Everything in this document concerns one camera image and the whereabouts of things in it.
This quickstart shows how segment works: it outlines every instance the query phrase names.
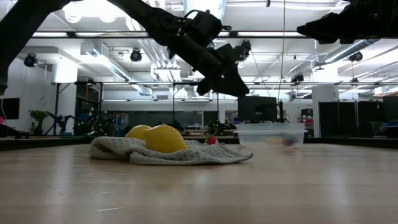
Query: yellow lemon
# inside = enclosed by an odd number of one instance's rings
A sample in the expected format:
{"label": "yellow lemon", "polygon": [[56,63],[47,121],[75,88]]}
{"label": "yellow lemon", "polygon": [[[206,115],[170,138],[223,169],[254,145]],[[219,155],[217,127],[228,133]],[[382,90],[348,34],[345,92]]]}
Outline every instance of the yellow lemon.
{"label": "yellow lemon", "polygon": [[144,140],[144,131],[149,128],[150,128],[150,126],[148,126],[148,125],[135,126],[124,137]]}
{"label": "yellow lemon", "polygon": [[168,125],[159,125],[144,131],[147,149],[158,152],[176,152],[188,149],[179,131]]}

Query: clear plastic container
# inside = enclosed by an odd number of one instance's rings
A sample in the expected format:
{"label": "clear plastic container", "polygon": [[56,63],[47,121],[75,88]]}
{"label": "clear plastic container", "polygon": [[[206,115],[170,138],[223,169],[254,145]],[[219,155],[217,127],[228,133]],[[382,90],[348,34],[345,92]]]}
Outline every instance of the clear plastic container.
{"label": "clear plastic container", "polygon": [[304,130],[304,123],[263,123],[263,124],[239,124],[237,131],[274,131],[274,130]]}
{"label": "clear plastic container", "polygon": [[300,147],[303,145],[304,129],[272,131],[236,131],[242,146],[252,149]]}

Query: gray towel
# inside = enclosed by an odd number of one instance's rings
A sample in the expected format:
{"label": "gray towel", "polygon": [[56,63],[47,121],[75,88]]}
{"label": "gray towel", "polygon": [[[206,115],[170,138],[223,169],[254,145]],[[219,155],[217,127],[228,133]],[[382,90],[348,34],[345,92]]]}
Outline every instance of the gray towel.
{"label": "gray towel", "polygon": [[145,148],[145,141],[134,138],[98,137],[91,142],[88,154],[95,159],[130,159],[131,164],[191,166],[200,164],[234,164],[253,157],[229,150],[223,144],[207,145],[185,141],[189,150],[173,153]]}

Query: red strawberry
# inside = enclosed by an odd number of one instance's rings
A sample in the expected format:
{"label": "red strawberry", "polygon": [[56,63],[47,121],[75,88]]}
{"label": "red strawberry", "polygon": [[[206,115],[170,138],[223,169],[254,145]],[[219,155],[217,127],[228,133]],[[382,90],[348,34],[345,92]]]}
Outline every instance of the red strawberry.
{"label": "red strawberry", "polygon": [[206,141],[207,144],[217,144],[217,137],[216,136],[212,136],[209,139],[207,139]]}

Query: table surface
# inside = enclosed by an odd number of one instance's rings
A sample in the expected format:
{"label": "table surface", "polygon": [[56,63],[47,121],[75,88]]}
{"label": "table surface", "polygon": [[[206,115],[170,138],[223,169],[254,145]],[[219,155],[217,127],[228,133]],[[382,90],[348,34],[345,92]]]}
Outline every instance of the table surface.
{"label": "table surface", "polygon": [[246,162],[135,166],[88,145],[0,152],[1,223],[398,223],[398,151],[229,146]]}

